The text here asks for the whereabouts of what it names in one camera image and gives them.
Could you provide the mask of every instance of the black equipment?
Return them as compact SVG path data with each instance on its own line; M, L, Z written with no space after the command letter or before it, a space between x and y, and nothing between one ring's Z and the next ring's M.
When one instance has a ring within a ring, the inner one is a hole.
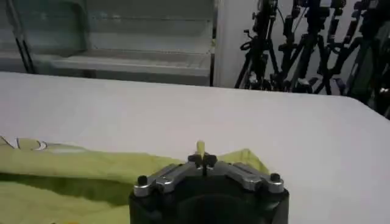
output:
M252 16L255 20L253 31L256 35L251 37L249 30L244 31L247 33L250 41L240 47L242 51L248 52L245 55L245 62L238 76L235 88L240 88L244 81L245 89L271 90L271 84L264 78L268 63L268 55L264 52L269 51L274 71L278 73L278 65L271 39L272 28L276 20L276 11L277 0L259 0L258 12ZM251 82L250 77L252 72L255 73L256 79Z
M355 60L355 64L352 68L350 78L345 84L341 79L334 79L341 95L352 96L361 100L362 102L368 101L370 98L370 93L372 92L373 80L375 80L374 74L377 74L378 71L378 58L380 53L380 40L376 39L377 33L380 30L380 27L383 26L385 21L389 20L389 11L390 11L390 1L387 0L362 0L357 2L354 6L354 13L352 14L353 20L350 23L347 35L342 43L328 42L326 48L327 54L334 52L338 54L336 64L333 68L328 69L327 63L329 57L321 58L321 65L319 68L319 74L323 76L321 84L318 86L314 93L318 94L324 87L327 90L327 94L331 95L330 89L330 80L334 75L340 74L342 66L345 61L349 58L350 54L360 46L360 51ZM363 23L360 27L360 32L362 37L352 38L357 30L357 26L361 20L361 17L364 17ZM363 63L366 59L366 55L372 51L372 74L362 74L361 70ZM360 89L355 94L355 88L357 86L363 86L363 93Z
M380 52L373 95L375 110L390 119L390 37Z
M308 8L308 13L306 14L308 33L302 36L299 45L295 49L294 54L298 55L300 51L302 51L302 54L291 80L290 90L296 93L312 93L312 86L316 80L308 81L306 79L311 54L314 52L314 48L318 46L322 62L320 71L326 71L326 69L322 68L326 66L325 62L328 62L330 53L325 48L324 37L320 35L320 32L325 29L325 21L330 16L330 8L335 8L331 29L328 33L328 41L334 40L334 34L338 26L338 19L336 18L342 14L342 8L345 7L346 0L306 0L299 1L299 5Z
M266 175L214 155L188 157L140 176L129 198L131 224L287 224L289 193Z

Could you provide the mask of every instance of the tripod head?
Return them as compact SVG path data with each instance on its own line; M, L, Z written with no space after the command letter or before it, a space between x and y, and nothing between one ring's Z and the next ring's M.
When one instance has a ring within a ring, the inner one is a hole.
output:
M268 30L269 20L275 18L276 9L278 6L277 0L258 0L257 13L253 13L252 19L255 20L253 31L260 35Z
M346 0L298 0L299 6L309 8L306 14L309 33L318 33L325 29L324 24L330 16L330 9L340 11L346 4Z
M390 1L388 0L363 0L356 3L359 10L365 10L360 32L363 39L373 39L380 27L390 21Z

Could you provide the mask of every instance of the white wall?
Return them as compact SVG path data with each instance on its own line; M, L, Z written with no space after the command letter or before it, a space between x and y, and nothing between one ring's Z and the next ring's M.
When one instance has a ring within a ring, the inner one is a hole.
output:
M252 12L255 12L257 0L222 0L224 3L221 5L221 20L223 22L219 23L220 26L223 26L222 33L219 33L219 37L222 35L221 40L221 54L219 54L219 61L217 63L216 70L216 85L223 87L233 87L238 74L241 70L241 67L244 63L245 52L240 51L239 47L241 44L246 42L248 39L243 33L244 29L251 29L253 26ZM348 29L351 14L353 12L353 5L357 0L347 0L347 6L344 9L344 14L340 20L340 25L338 32L336 34L336 40L343 40L346 30ZM283 16L289 15L291 12L291 7L293 6L293 0L279 0L279 8L283 13ZM330 18L327 20L327 28L322 32L327 34L328 25ZM299 28L296 32L296 41L299 42L300 36L307 31L307 21L306 18L302 19ZM277 17L272 39L274 41L274 49L277 54L278 64L280 66L282 60L282 53L278 52L278 46L285 42L285 37L283 36L283 24L280 17ZM344 65L341 77L346 82L349 71L352 67L352 63L356 57L356 52L351 55ZM310 67L308 70L308 76L312 77L317 75L317 67L319 64L319 53L318 50L313 53L312 59L310 61ZM334 65L333 60L330 60L329 66ZM273 72L271 61L269 61L267 69L267 74ZM289 79L291 78L295 66L292 68Z

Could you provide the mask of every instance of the black cable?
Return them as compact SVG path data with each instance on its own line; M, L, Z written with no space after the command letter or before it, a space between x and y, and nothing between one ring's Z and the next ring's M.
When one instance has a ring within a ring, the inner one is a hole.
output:
M299 26L299 24L300 24L300 22L301 22L301 20L302 20L302 18L303 18L303 16L304 16L304 14L306 13L306 11L307 11L307 8L305 8L305 10L303 11L303 13L301 14L301 16L299 17L299 19L298 19L298 22L297 22L297 24L295 25L295 29L294 29L294 34L295 34L295 31L297 31L297 29L298 29L298 26Z
M277 7L277 10L278 10L278 12L279 12L280 18L282 19L283 25L285 25L285 19L284 19L283 15L282 15L282 12L280 11L280 8Z

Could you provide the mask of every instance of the black screw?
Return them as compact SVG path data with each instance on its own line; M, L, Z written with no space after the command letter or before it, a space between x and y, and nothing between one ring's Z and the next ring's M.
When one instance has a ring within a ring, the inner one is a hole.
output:
M280 175L277 173L272 173L270 179L272 182L280 182Z
M147 176L139 176L138 177L138 185L139 186L147 185Z

